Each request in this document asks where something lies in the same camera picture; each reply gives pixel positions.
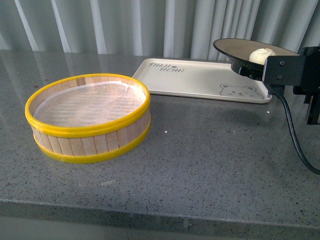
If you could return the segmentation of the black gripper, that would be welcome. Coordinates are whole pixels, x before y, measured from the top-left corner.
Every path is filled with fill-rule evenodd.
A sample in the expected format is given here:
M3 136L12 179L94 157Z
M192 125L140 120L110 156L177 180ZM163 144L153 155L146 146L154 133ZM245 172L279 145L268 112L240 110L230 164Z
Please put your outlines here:
M293 87L295 95L304 95L308 104L306 123L320 124L320 47L304 47L301 52L304 59L300 84Z

